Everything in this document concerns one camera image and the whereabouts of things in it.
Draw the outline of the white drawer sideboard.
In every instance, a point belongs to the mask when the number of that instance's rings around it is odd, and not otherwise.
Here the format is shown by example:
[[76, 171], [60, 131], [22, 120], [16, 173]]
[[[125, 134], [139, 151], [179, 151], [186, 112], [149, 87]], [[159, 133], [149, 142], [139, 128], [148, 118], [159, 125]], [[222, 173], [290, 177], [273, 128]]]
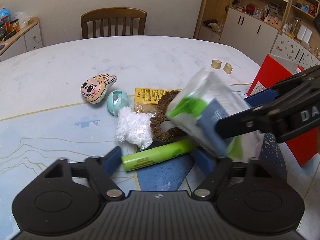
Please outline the white drawer sideboard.
[[1, 42], [1, 62], [42, 47], [40, 20], [38, 17], [32, 17], [28, 26]]

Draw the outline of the blue globe toy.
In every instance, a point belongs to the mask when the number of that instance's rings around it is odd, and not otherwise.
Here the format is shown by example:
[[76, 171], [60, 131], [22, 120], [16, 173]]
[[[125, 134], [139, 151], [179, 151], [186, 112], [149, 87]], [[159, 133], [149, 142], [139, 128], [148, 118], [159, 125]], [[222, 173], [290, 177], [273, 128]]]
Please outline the blue globe toy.
[[11, 12], [7, 8], [2, 8], [0, 10], [0, 23], [2, 24], [3, 22], [10, 22], [11, 18]]

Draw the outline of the teal egg-shaped sharpener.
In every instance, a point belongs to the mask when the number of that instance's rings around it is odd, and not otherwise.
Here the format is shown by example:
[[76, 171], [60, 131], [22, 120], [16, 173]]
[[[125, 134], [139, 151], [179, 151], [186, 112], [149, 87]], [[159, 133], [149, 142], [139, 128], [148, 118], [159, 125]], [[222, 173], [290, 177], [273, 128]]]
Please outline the teal egg-shaped sharpener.
[[120, 109], [129, 105], [129, 96], [122, 90], [114, 90], [107, 97], [107, 109], [113, 115], [118, 115]]

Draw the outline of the brown hair scrunchie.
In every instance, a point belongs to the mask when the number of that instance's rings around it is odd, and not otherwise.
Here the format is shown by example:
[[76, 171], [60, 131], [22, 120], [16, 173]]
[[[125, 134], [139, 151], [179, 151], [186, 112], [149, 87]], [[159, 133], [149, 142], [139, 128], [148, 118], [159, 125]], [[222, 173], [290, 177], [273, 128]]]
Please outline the brown hair scrunchie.
[[158, 101], [157, 113], [150, 119], [150, 128], [152, 137], [159, 142], [173, 142], [175, 139], [187, 136], [187, 134], [178, 127], [173, 127], [163, 131], [161, 124], [166, 120], [166, 110], [168, 105], [174, 100], [179, 90], [166, 92]]

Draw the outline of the white green tissue pack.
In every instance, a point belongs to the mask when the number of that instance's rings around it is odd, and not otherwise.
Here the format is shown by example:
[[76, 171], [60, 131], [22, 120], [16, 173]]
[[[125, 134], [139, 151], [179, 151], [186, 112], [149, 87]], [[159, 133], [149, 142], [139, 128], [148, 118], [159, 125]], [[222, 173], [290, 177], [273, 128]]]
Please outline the white green tissue pack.
[[258, 157], [264, 134], [258, 131], [221, 138], [215, 130], [218, 120], [249, 109], [212, 70], [201, 69], [169, 103], [166, 117], [215, 157], [247, 162]]

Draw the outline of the dark wooden chair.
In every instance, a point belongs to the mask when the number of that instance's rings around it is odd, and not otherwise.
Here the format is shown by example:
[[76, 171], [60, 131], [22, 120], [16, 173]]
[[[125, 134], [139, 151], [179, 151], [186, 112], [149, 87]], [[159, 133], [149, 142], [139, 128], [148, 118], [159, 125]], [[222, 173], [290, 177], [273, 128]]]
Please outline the dark wooden chair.
[[110, 7], [91, 10], [81, 18], [82, 38], [104, 36], [144, 35], [147, 12], [128, 7]]

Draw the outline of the red and white shoe box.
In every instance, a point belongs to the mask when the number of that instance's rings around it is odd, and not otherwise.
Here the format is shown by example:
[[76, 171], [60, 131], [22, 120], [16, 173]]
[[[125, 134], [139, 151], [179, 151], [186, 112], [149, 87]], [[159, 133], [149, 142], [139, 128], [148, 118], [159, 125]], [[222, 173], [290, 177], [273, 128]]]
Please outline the red and white shoe box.
[[316, 153], [319, 128], [319, 65], [305, 69], [268, 54], [248, 92], [253, 106], [264, 105], [270, 132], [285, 142], [299, 165]]

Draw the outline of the yellow small box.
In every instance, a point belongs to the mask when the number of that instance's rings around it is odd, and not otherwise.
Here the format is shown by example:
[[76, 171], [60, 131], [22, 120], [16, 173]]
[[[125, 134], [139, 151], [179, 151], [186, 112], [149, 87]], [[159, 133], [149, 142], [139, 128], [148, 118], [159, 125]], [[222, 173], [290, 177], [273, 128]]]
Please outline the yellow small box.
[[159, 99], [170, 90], [155, 88], [136, 88], [134, 96], [135, 112], [155, 112]]

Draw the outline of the white wall cabinet unit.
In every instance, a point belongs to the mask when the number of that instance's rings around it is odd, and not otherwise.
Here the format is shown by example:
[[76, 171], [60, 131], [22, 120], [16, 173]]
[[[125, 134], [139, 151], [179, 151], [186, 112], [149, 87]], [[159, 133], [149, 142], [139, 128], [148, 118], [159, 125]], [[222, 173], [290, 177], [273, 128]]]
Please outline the white wall cabinet unit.
[[194, 38], [307, 69], [319, 64], [319, 0], [202, 0]]

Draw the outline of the white beads plastic bag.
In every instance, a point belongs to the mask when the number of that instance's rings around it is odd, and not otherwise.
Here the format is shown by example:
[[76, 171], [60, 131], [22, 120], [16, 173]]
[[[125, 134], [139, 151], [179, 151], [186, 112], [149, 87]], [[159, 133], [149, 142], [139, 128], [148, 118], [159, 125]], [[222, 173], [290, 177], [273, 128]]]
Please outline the white beads plastic bag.
[[150, 127], [152, 113], [134, 112], [130, 107], [123, 107], [118, 112], [116, 140], [120, 144], [127, 141], [141, 150], [147, 149], [153, 142]]

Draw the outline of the green tube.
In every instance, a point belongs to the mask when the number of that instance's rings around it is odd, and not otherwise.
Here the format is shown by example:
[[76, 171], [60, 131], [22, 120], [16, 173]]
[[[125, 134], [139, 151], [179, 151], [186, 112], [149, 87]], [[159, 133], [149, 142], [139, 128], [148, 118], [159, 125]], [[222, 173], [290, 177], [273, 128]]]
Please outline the green tube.
[[194, 145], [189, 139], [172, 142], [121, 157], [123, 168], [126, 172], [137, 170], [157, 163], [176, 158], [189, 153]]

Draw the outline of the cartoon monster face plush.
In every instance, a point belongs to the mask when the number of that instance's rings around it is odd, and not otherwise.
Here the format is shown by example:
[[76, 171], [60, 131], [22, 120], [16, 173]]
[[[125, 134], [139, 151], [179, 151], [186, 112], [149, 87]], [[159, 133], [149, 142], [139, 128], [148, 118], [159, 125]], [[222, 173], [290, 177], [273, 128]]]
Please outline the cartoon monster face plush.
[[117, 77], [111, 74], [100, 74], [87, 79], [80, 88], [82, 97], [91, 104], [97, 104], [103, 100], [107, 90], [117, 81]]

